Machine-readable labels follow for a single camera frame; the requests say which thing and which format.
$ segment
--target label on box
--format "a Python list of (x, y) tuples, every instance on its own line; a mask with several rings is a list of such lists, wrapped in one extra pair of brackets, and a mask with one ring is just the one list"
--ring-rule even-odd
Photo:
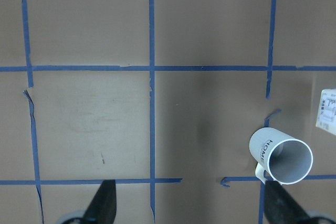
[(316, 127), (336, 135), (336, 89), (322, 90)]
[(336, 98), (323, 94), (321, 100), (319, 121), (322, 123), (336, 124)]

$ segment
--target mug rim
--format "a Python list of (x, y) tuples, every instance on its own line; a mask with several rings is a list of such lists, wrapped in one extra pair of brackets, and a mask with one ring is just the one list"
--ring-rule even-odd
[[(309, 153), (310, 153), (310, 166), (309, 166), (309, 169), (307, 170), (307, 172), (306, 172), (300, 179), (298, 179), (298, 180), (296, 180), (296, 181), (294, 181), (294, 182), (285, 183), (285, 182), (279, 181), (278, 179), (276, 179), (276, 178), (273, 176), (273, 174), (272, 174), (272, 172), (271, 172), (271, 170), (270, 170), (270, 167), (269, 167), (269, 161), (270, 161), (271, 155), (272, 155), (273, 151), (276, 149), (276, 147), (278, 147), (280, 144), (282, 144), (282, 143), (284, 143), (284, 142), (289, 142), (289, 141), (300, 142), (300, 143), (304, 144), (304, 145), (307, 147), (307, 149), (309, 150)], [(296, 138), (289, 138), (289, 139), (281, 140), (279, 143), (277, 143), (277, 144), (270, 150), (269, 155), (268, 155), (268, 157), (267, 157), (267, 170), (268, 170), (269, 175), (271, 176), (271, 178), (272, 178), (273, 180), (275, 180), (275, 181), (277, 181), (277, 182), (279, 182), (279, 183), (281, 183), (281, 184), (284, 184), (284, 185), (295, 184), (295, 183), (297, 183), (297, 182), (303, 180), (303, 179), (309, 174), (309, 172), (310, 172), (312, 166), (313, 166), (313, 153), (312, 153), (312, 151), (311, 151), (309, 145), (306, 144), (304, 141), (299, 140), (299, 139), (296, 139)]]

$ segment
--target printed text on mug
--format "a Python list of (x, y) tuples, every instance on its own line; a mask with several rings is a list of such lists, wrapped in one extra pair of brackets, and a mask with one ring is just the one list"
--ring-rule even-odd
[(260, 152), (260, 161), (263, 163), (264, 162), (264, 154), (265, 151), (267, 150), (267, 148), (269, 147), (270, 143), (272, 143), (273, 141), (271, 139), (267, 140), (267, 142), (263, 145), (261, 152)]

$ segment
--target floor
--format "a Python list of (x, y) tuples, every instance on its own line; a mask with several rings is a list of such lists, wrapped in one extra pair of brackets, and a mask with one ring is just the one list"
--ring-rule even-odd
[(103, 179), (115, 223), (268, 223), (248, 149), (264, 126), (309, 144), (309, 176), (285, 188), (336, 218), (336, 136), (315, 127), (335, 0), (0, 6), (0, 223), (55, 224)]

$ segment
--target blue painter's tape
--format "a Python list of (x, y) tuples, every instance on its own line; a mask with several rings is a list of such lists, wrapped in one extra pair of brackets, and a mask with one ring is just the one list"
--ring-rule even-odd
[(35, 180), (0, 180), (1, 186), (35, 185)]
[(182, 178), (156, 178), (155, 183), (181, 183)]
[(271, 118), (273, 118), (275, 115), (279, 114), (281, 111), (282, 111), (281, 109), (278, 109), (274, 113), (272, 113), (271, 115), (269, 115), (268, 117), (266, 117), (265, 121), (264, 121), (264, 127), (268, 127), (269, 126), (269, 120)]
[(155, 66), (156, 71), (267, 71), (265, 66)]
[(33, 66), (34, 71), (149, 71), (149, 66)]
[(36, 134), (36, 122), (34, 117), (34, 103), (32, 98), (30, 97), (27, 90), (23, 92), (24, 96), (28, 99), (29, 102), (29, 112), (30, 112), (30, 121), (31, 121), (31, 139), (32, 139), (32, 147), (33, 147), (33, 161), (34, 161), (34, 172), (35, 172), (35, 185), (37, 189), (37, 193), (40, 199), (40, 207), (41, 207), (41, 217), (42, 224), (44, 224), (44, 214), (43, 214), (43, 205), (42, 205), (42, 192), (41, 192), (41, 181), (40, 181), (40, 170), (38, 164), (38, 148), (37, 148), (37, 134)]
[(267, 71), (267, 83), (266, 83), (266, 99), (270, 99), (271, 95), (271, 83), (272, 83), (272, 70)]
[(260, 181), (259, 178), (251, 176), (251, 177), (224, 177), (222, 181), (220, 181), (220, 184), (225, 187), (230, 187), (228, 185), (228, 182), (231, 181), (238, 181), (238, 182), (248, 182), (248, 181)]
[(155, 223), (155, 10), (149, 0), (149, 63), (150, 63), (150, 204)]
[(277, 8), (277, 0), (271, 0), (271, 17), (269, 24), (269, 41), (268, 41), (268, 71), (267, 71), (267, 84), (266, 84), (266, 99), (270, 99), (271, 84), (272, 84), (272, 71), (273, 71), (273, 42), (275, 31), (275, 14)]
[(273, 71), (336, 71), (336, 66), (273, 66)]
[(23, 21), (23, 35), (25, 42), (25, 54), (27, 64), (28, 86), (34, 86), (32, 63), (30, 61), (30, 40), (29, 40), (29, 25), (28, 25), (28, 4), (27, 0), (22, 0), (22, 21)]
[(0, 72), (25, 72), (27, 67), (0, 67)]
[(263, 224), (264, 218), (264, 199), (265, 199), (265, 185), (260, 182), (260, 197), (259, 197), (259, 218), (258, 224)]
[(308, 175), (303, 180), (336, 179), (336, 175)]
[[(181, 178), (158, 178), (155, 183), (180, 183)], [(100, 185), (103, 179), (75, 179), (75, 180), (41, 180), (42, 185)], [(116, 184), (149, 184), (150, 178), (116, 179)]]

